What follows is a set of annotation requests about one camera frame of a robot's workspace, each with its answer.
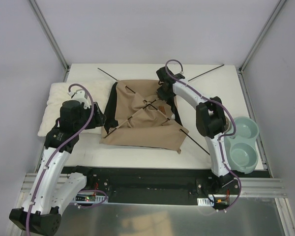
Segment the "beige pet tent fabric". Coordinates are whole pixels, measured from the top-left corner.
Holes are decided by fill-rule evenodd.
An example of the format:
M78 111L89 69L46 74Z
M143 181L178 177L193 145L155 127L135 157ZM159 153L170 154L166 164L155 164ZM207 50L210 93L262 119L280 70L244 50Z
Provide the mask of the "beige pet tent fabric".
M105 108L101 143L163 148L180 153L188 130L182 126L174 100L157 96L156 80L120 80L113 84Z

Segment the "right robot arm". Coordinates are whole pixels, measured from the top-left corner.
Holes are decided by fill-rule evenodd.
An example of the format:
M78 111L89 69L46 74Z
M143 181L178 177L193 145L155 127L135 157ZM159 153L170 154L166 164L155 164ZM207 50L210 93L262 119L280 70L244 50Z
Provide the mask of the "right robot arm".
M211 183L212 190L223 194L229 182L223 177L231 168L226 160L224 137L226 136L226 108L219 97L207 98L187 83L185 77L173 74L166 66L156 71L160 87L157 95L161 100L170 101L176 95L183 98L196 111L196 128L207 143L211 157L211 171L218 178Z

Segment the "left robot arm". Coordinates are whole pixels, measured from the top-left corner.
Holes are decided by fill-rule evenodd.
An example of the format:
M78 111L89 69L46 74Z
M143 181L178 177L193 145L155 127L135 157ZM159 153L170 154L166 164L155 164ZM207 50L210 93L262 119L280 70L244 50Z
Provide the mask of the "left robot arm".
M86 108L83 102L68 100L60 108L60 116L47 133L41 165L27 199L20 208L11 210L9 219L27 234L53 236L66 207L81 191L94 190L91 168L76 166L60 189L58 179L79 134L85 129L104 125L106 117L97 102Z

